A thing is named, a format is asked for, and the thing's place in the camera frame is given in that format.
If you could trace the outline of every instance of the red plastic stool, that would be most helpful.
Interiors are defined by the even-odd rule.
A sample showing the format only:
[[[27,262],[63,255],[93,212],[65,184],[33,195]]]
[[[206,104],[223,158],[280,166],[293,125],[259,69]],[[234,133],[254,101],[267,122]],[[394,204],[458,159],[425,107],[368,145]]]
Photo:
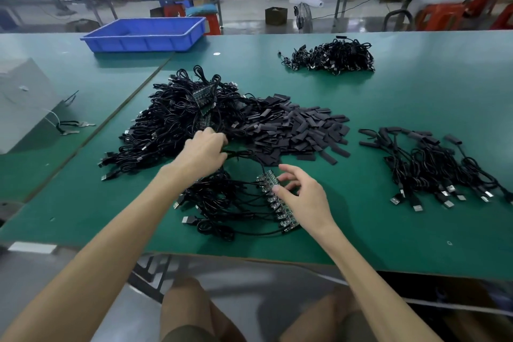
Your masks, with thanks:
[[[432,4],[424,8],[417,17],[417,31],[440,32],[457,30],[463,13],[464,4]]]
[[[195,16],[207,18],[204,35],[206,35],[206,36],[220,36],[221,35],[221,28],[219,27],[219,21],[217,20],[217,14],[198,14]]]
[[[490,27],[490,30],[512,30],[513,24],[509,23],[513,15],[513,3],[504,8],[504,11],[497,17],[497,20]]]
[[[166,18],[184,17],[185,8],[183,4],[167,4],[163,7]]]
[[[486,8],[486,15],[490,15],[496,3],[497,0],[471,0],[467,3],[466,13],[469,18],[477,18]]]

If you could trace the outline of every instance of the green tabletop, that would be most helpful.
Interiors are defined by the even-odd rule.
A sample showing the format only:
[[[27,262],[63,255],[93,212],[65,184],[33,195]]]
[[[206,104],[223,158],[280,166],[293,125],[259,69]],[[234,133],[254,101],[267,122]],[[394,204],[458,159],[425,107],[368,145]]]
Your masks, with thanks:
[[[354,34],[372,43],[375,73],[292,72],[278,50],[290,55],[304,43],[314,46],[331,34],[218,36],[200,40],[190,52],[173,56],[154,82],[183,67],[200,64],[208,78],[219,73],[256,96],[288,94],[302,106],[330,107],[347,115],[351,152],[335,166],[318,157],[297,164],[325,188],[332,213],[349,240],[378,270],[513,279],[513,207],[499,197],[486,204],[467,190],[467,202],[446,209],[422,197],[424,213],[395,206],[396,192],[384,153],[358,146],[358,128],[402,126],[453,133],[467,153],[513,189],[512,32]],[[25,240],[81,247],[144,189],[157,168],[100,182],[96,163],[119,146],[118,135],[149,104],[146,86],[64,167],[27,206],[0,229],[1,241]],[[234,177],[258,174],[249,160],[229,162]],[[147,246],[150,252],[224,255],[270,261],[331,263],[304,230],[272,237],[238,236],[235,242],[204,236],[181,223],[171,210]],[[265,232],[274,223],[245,229]]]
[[[61,136],[42,120],[8,154],[0,155],[0,201],[30,199],[100,125],[142,86],[170,53],[113,53],[95,56],[83,34],[2,34],[0,58],[31,57],[62,98],[79,90],[73,103],[54,110],[61,120],[95,123]],[[53,115],[48,118],[55,123]]]

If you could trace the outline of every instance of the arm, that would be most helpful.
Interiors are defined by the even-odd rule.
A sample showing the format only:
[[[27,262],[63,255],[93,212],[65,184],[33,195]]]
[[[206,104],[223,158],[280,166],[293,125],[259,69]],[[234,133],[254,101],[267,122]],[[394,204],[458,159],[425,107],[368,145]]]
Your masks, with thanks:
[[[224,134],[211,128],[187,140],[178,157],[29,303],[2,341],[90,341],[171,203],[223,164],[225,143]]]
[[[351,245],[331,216],[322,186],[302,169],[281,164],[285,173],[273,192],[292,209],[297,221],[335,262],[380,342],[442,342]],[[300,187],[298,196],[290,191]]]

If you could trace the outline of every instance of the hand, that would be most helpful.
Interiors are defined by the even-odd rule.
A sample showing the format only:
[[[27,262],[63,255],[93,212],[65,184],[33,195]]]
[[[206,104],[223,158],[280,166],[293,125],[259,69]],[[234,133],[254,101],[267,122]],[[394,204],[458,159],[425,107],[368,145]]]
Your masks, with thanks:
[[[275,185],[273,193],[287,203],[299,224],[315,239],[326,228],[336,227],[322,186],[297,166],[280,164],[279,168],[285,173],[278,180],[289,183],[285,187]],[[295,188],[299,188],[298,196],[290,192]]]
[[[225,162],[227,154],[221,152],[228,140],[223,133],[216,133],[212,128],[196,131],[194,138],[185,141],[183,150],[174,161],[161,168],[162,172],[176,173],[183,176],[190,186],[198,178],[214,173]]]

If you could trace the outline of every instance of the shorts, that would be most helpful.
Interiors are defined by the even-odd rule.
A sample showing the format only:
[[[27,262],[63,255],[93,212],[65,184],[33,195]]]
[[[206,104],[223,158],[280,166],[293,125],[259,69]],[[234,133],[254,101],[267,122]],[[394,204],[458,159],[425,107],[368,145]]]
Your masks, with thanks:
[[[337,330],[336,342],[377,342],[369,323],[361,311],[348,315]],[[181,326],[171,330],[162,342],[219,342],[208,331],[198,326]]]

